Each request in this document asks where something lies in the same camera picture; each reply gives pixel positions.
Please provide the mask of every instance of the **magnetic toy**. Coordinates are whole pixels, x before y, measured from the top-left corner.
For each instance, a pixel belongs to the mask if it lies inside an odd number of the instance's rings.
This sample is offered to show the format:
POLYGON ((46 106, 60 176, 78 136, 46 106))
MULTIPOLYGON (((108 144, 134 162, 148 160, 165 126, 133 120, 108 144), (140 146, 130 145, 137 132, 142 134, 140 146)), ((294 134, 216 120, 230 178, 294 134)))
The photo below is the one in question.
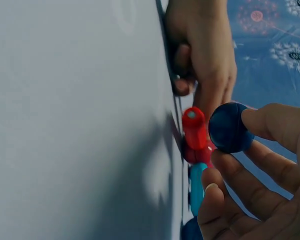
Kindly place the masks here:
POLYGON ((188 162, 189 193, 188 205, 193 215, 181 229, 182 240, 202 240, 197 222, 200 205, 205 192, 201 183, 201 175, 206 168, 213 168, 211 153, 216 148, 208 139, 205 115, 197 107, 188 108, 182 116, 184 132, 182 156, 188 162))
POLYGON ((197 217, 189 220, 181 229, 182 240, 203 240, 197 217))
POLYGON ((247 107, 236 102, 219 106, 212 114, 208 132, 213 144, 224 153, 247 150, 255 136, 242 122, 241 114, 247 107))
POLYGON ((189 205, 193 216, 198 216, 201 203, 204 199, 205 192, 201 184, 202 172, 208 168, 204 163, 197 163, 190 167, 190 186, 191 190, 189 193, 189 205))

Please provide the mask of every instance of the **blue plastic piece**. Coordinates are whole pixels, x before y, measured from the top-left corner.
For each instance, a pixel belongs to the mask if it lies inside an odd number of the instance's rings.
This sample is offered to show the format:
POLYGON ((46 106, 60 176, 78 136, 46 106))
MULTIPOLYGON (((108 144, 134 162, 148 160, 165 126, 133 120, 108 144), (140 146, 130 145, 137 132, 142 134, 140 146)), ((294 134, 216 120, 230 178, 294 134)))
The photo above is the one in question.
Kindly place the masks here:
POLYGON ((196 216, 182 227, 181 240, 203 240, 196 216))
POLYGON ((201 184, 201 175, 206 168, 208 166, 201 162, 190 167, 189 178, 191 181, 191 190, 189 204, 193 216, 198 216, 200 205, 205 197, 205 192, 201 184))
POLYGON ((208 132, 213 144, 224 153, 232 154, 247 150, 255 138, 241 120, 247 107, 236 102, 219 106, 212 114, 208 132))

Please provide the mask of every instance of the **finger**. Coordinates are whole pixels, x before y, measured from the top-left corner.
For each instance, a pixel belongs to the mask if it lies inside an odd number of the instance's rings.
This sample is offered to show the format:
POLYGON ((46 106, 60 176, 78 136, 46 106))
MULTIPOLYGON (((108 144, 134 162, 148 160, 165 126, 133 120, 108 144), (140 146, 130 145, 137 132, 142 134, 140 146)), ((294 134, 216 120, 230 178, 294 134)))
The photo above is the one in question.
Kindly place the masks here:
POLYGON ((245 152, 247 157, 268 174, 280 187, 294 194, 300 187, 298 165, 254 140, 245 152))
POLYGON ((293 153, 300 135, 300 108, 279 103, 258 110, 246 109, 241 115, 245 127, 253 134, 277 141, 293 153))
POLYGON ((228 81, 228 85, 224 91, 224 95, 222 98, 222 104, 226 104, 226 103, 230 103, 231 102, 231 98, 232 98, 232 93, 234 91, 234 87, 235 87, 235 83, 236 83, 236 79, 229 77, 229 81, 228 81))
POLYGON ((184 76, 188 72, 191 57, 191 49, 187 44, 180 44, 174 55, 175 73, 184 76))
POLYGON ((238 206, 238 204, 230 196, 224 180, 220 172, 215 168, 206 168, 203 171, 202 186, 205 189, 211 183, 215 183, 219 186, 224 195, 224 211, 223 216, 228 223, 230 230, 232 230, 237 236, 243 236, 244 234, 255 229, 260 221, 247 216, 244 211, 238 206))
POLYGON ((280 194, 266 188, 231 154, 215 150, 211 159, 243 205, 261 221, 266 221, 278 208, 288 202, 280 194))
POLYGON ((193 93, 196 85, 196 80, 188 76, 186 78, 179 78, 174 82, 175 85, 175 94, 180 97, 187 96, 193 93))
POLYGON ((234 91, 234 87, 235 87, 235 84, 236 84, 238 69, 237 69, 236 62, 234 60, 232 60, 231 62, 232 62, 232 64, 231 64, 232 66, 231 66, 231 69, 230 69, 228 84, 227 84, 226 89, 224 91, 222 104, 231 102, 232 93, 234 91))
POLYGON ((236 240, 223 218, 224 194, 218 185, 210 184, 205 189, 204 199, 198 214, 198 224, 205 240, 236 240))
POLYGON ((208 123, 212 113, 222 103, 225 82, 228 79, 226 76, 218 76, 200 80, 196 88, 193 105, 198 107, 205 115, 205 120, 208 123))

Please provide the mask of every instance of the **white surface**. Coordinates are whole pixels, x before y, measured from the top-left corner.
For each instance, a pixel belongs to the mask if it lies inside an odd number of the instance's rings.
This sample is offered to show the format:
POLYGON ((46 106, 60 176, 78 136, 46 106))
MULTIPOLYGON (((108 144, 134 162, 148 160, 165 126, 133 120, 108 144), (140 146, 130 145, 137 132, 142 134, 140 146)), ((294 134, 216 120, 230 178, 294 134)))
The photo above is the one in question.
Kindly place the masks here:
POLYGON ((175 240, 154 0, 0 0, 0 240, 175 240))

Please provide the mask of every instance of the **dark blue ball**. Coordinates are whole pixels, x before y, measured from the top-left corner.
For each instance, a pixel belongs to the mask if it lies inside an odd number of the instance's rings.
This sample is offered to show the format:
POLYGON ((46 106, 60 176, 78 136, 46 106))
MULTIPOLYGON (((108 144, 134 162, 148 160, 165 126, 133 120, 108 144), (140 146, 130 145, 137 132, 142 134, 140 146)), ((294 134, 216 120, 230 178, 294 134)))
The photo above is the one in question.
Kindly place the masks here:
POLYGON ((203 240, 196 216, 182 227, 181 240, 203 240))
POLYGON ((213 144, 227 154, 247 150, 255 136, 244 126, 241 113, 247 107, 236 102, 219 106, 212 114, 208 131, 213 144))

